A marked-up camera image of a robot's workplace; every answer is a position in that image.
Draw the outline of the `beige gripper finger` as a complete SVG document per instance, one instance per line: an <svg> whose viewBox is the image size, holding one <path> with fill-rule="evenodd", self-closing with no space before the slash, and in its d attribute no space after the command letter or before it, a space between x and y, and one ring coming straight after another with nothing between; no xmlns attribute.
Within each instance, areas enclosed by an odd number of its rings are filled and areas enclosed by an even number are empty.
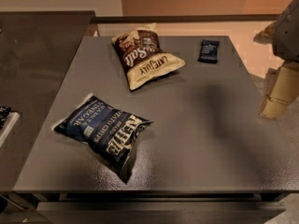
<svg viewBox="0 0 299 224"><path fill-rule="evenodd" d="M259 44L271 44L275 32L276 23L273 21L267 25L261 32L253 37L253 41Z"/></svg>
<svg viewBox="0 0 299 224"><path fill-rule="evenodd" d="M299 62L285 61L279 69L269 68L263 86L259 114L280 118L299 96Z"/></svg>

